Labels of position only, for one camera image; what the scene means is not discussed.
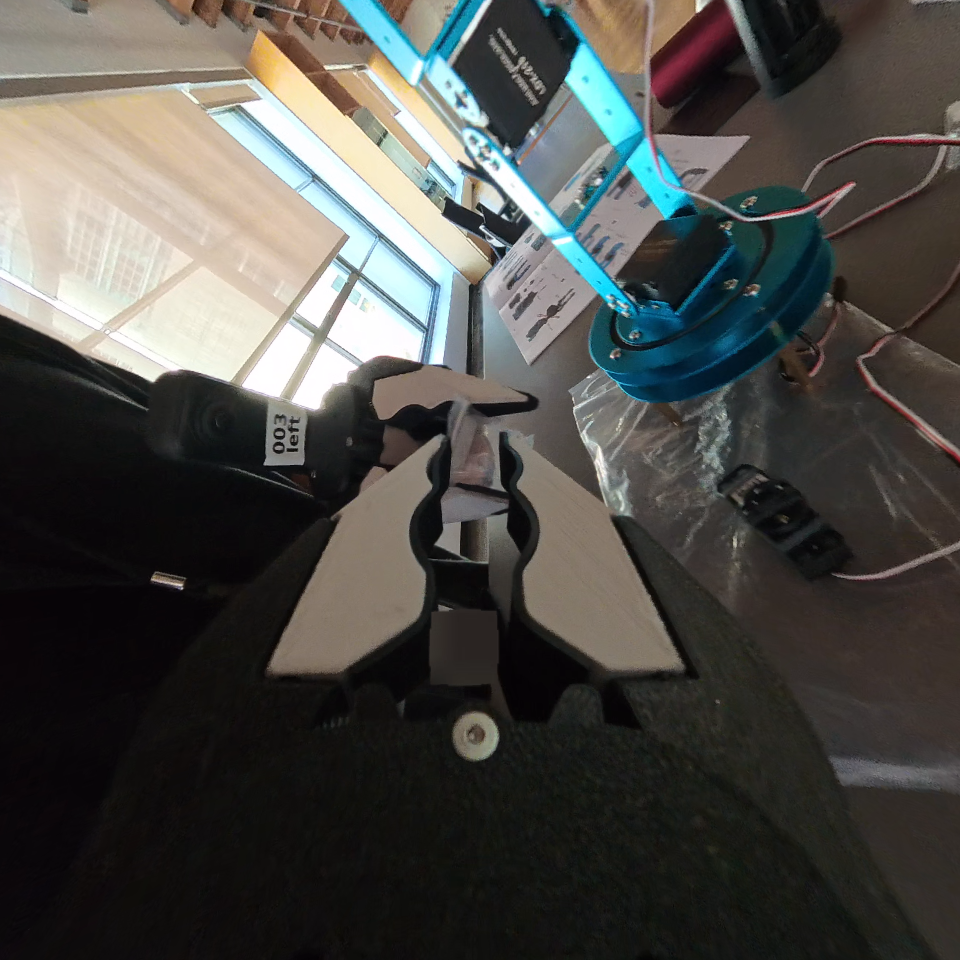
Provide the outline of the person's black clothing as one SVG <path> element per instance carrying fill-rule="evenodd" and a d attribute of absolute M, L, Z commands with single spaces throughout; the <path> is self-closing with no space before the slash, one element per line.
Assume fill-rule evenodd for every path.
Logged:
<path fill-rule="evenodd" d="M 17 958 L 158 684 L 322 508 L 279 474 L 157 456 L 149 381 L 1 327 L 1 945 Z"/>

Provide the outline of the large clear plastic bag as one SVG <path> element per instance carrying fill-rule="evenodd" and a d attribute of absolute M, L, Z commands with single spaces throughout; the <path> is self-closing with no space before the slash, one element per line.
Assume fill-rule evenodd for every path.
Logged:
<path fill-rule="evenodd" d="M 740 622 L 808 713 L 841 784 L 959 786 L 958 552 L 881 581 L 806 580 L 716 488 L 749 464 L 846 539 L 851 574 L 958 543 L 958 464 L 868 390 L 883 326 L 845 305 L 809 391 L 776 366 L 677 404 L 682 426 L 602 371 L 571 390 L 606 505 L 644 527 Z"/>

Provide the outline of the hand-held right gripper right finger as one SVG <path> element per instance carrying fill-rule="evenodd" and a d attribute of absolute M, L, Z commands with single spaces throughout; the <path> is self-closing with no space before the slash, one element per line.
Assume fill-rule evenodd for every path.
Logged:
<path fill-rule="evenodd" d="M 518 553 L 511 622 L 588 674 L 681 676 L 685 661 L 606 504 L 524 438 L 500 437 Z"/>

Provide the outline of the black cylindrical object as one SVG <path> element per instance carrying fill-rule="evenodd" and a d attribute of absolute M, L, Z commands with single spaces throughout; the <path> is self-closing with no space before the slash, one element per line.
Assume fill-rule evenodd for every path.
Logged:
<path fill-rule="evenodd" d="M 783 97 L 837 51 L 842 33 L 819 1 L 726 3 L 761 90 Z"/>

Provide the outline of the assembly instruction manual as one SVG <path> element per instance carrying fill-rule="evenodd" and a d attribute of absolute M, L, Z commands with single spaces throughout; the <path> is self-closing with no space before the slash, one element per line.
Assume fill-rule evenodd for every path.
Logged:
<path fill-rule="evenodd" d="M 657 142 L 681 185 L 699 190 L 749 139 L 747 135 L 666 134 Z M 630 170 L 624 168 L 576 234 L 594 261 L 616 278 L 662 218 Z M 488 274 L 485 288 L 528 364 L 534 363 L 596 300 L 590 284 L 534 226 Z"/>

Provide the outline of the black office chair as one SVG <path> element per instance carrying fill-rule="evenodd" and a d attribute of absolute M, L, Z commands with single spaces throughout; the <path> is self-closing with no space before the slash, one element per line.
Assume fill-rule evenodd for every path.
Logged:
<path fill-rule="evenodd" d="M 461 230 L 484 240 L 490 246 L 508 249 L 519 240 L 530 226 L 527 219 L 519 222 L 508 220 L 480 204 L 479 209 L 469 209 L 451 198 L 443 201 L 441 214 L 444 219 Z"/>

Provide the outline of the large glass window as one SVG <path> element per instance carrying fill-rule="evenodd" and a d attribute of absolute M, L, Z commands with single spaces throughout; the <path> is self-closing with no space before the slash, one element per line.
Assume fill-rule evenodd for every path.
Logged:
<path fill-rule="evenodd" d="M 421 361 L 440 283 L 255 116 L 181 92 L 2 108 L 2 312 L 147 380 L 302 406 Z"/>

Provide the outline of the blue toy robot arm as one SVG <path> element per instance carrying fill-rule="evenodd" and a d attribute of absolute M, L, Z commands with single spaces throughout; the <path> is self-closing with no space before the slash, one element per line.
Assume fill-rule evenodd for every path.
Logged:
<path fill-rule="evenodd" d="M 769 186 L 717 200 L 682 186 L 649 102 L 639 114 L 574 18 L 546 2 L 457 2 L 426 51 L 384 3 L 342 6 L 405 82 L 433 90 L 479 170 L 595 291 L 589 353 L 627 396 L 673 403 L 714 392 L 789 347 L 821 305 L 834 277 L 821 211 L 852 183 L 815 199 Z M 516 160 L 562 87 L 614 159 L 566 218 Z M 576 231 L 624 168 L 662 218 L 613 277 Z"/>

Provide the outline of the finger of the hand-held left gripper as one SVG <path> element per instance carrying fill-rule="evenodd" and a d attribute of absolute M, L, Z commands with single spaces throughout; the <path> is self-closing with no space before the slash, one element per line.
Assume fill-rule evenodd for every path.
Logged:
<path fill-rule="evenodd" d="M 419 440 L 401 429 L 386 429 L 377 465 L 366 474 L 366 490 L 388 498 L 445 494 L 450 486 L 450 437 Z"/>
<path fill-rule="evenodd" d="M 396 428 L 446 424 L 454 411 L 499 419 L 539 407 L 525 391 L 432 365 L 376 378 L 371 402 L 378 420 Z"/>

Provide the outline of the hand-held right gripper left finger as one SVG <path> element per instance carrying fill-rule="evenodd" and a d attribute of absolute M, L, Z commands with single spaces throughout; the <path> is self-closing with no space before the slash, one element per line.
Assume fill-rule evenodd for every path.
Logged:
<path fill-rule="evenodd" d="M 445 436 L 430 439 L 337 514 L 268 677 L 341 679 L 418 622 L 427 571 L 415 552 L 415 513 L 442 491 L 448 452 Z"/>

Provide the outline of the black servo motor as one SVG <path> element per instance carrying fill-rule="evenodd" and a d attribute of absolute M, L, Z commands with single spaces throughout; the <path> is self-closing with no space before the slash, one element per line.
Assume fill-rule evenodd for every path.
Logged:
<path fill-rule="evenodd" d="M 841 573 L 854 552 L 796 486 L 742 463 L 716 484 L 721 498 L 806 580 Z"/>

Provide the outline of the dark grey desk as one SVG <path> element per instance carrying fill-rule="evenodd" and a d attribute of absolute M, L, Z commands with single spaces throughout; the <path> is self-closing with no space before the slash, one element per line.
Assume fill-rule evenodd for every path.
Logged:
<path fill-rule="evenodd" d="M 879 135 L 942 133 L 958 102 L 958 2 L 823 2 L 844 35 L 830 62 L 775 100 L 744 99 L 718 82 L 673 112 L 663 133 L 748 136 L 709 191 L 800 186 L 825 157 Z M 958 171 L 940 174 L 918 198 L 836 241 L 846 302 L 897 329 L 947 284 L 958 265 Z M 602 494 L 581 438 L 571 390 L 594 373 L 587 338 L 594 307 L 533 366 L 484 294 L 485 373 L 539 399 L 518 428 L 594 496 Z M 958 283 L 867 366 L 879 384 L 958 446 Z M 941 958 L 958 958 L 958 794 L 847 786 L 846 798 L 895 894 Z"/>

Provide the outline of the clear zip bag of screws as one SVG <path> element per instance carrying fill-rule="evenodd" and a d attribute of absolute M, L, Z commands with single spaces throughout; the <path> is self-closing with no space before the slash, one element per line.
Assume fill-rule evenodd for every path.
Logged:
<path fill-rule="evenodd" d="M 479 522 L 507 514 L 509 495 L 500 482 L 501 416 L 482 414 L 465 398 L 454 400 L 447 420 L 450 470 L 440 499 L 444 525 Z"/>

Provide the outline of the dark red metal tube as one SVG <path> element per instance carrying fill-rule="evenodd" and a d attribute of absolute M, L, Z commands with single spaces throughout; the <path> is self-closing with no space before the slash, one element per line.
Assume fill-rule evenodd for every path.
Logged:
<path fill-rule="evenodd" d="M 725 1 L 710 1 L 652 56 L 651 90 L 672 109 L 744 53 Z"/>

